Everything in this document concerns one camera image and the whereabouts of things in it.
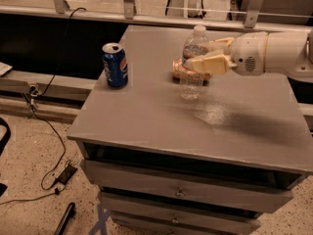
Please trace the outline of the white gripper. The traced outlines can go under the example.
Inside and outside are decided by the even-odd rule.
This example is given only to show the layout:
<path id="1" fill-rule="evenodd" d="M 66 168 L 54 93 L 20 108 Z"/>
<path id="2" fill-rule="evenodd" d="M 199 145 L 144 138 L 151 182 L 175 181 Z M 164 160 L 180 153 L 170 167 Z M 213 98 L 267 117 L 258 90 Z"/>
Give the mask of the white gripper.
<path id="1" fill-rule="evenodd" d="M 195 56 L 185 62 L 185 66 L 198 73 L 224 74 L 233 69 L 240 75 L 264 74 L 267 32 L 253 32 L 238 38 L 226 37 L 209 42 L 210 52 Z"/>

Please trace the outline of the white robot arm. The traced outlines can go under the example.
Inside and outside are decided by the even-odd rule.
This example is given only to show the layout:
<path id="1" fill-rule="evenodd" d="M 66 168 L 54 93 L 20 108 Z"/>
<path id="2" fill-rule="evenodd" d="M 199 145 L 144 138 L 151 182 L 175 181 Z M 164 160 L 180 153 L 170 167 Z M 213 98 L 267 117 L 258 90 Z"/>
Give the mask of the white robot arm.
<path id="1" fill-rule="evenodd" d="M 305 82 L 313 78 L 312 32 L 252 32 L 208 41 L 203 47 L 208 52 L 189 58 L 188 70 L 255 76 L 279 73 Z"/>

